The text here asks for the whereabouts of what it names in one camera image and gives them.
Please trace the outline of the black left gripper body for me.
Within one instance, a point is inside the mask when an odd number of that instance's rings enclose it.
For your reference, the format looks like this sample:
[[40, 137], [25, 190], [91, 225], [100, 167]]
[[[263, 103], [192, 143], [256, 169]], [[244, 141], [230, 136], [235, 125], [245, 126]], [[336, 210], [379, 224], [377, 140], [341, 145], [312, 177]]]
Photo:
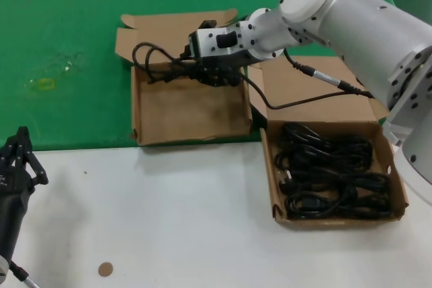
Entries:
[[34, 188], [26, 163], [1, 168], [1, 256], [12, 258]]

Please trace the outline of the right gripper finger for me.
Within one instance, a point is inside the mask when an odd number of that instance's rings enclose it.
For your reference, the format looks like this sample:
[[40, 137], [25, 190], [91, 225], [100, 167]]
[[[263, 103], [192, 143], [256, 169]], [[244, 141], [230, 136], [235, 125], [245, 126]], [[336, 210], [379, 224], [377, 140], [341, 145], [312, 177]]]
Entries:
[[200, 70], [195, 73], [195, 79], [207, 86], [219, 86], [219, 76], [208, 70]]
[[219, 77], [223, 86], [238, 86], [243, 80], [242, 73], [235, 69], [220, 69]]

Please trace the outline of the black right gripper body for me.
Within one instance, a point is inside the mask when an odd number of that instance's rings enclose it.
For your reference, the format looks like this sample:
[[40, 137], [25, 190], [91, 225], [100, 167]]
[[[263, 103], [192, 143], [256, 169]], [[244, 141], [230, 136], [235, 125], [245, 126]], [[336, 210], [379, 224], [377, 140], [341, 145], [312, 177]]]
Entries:
[[217, 45], [203, 48], [194, 47], [192, 44], [186, 45], [181, 58], [186, 57], [191, 57], [191, 60], [200, 69], [238, 69], [244, 66], [242, 52], [229, 54], [227, 49], [220, 49]]

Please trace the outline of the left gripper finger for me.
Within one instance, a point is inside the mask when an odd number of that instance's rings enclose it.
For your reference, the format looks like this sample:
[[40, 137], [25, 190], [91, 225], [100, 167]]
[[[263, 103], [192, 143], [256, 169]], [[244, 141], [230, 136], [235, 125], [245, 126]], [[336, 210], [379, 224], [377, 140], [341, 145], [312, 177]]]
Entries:
[[26, 171], [26, 165], [30, 165], [35, 173], [32, 178], [33, 185], [47, 185], [48, 177], [42, 165], [32, 151], [30, 133], [26, 126], [20, 126], [17, 132], [16, 167]]
[[18, 137], [9, 137], [5, 144], [1, 147], [1, 168], [5, 169], [11, 166], [16, 166], [16, 152], [18, 147]]

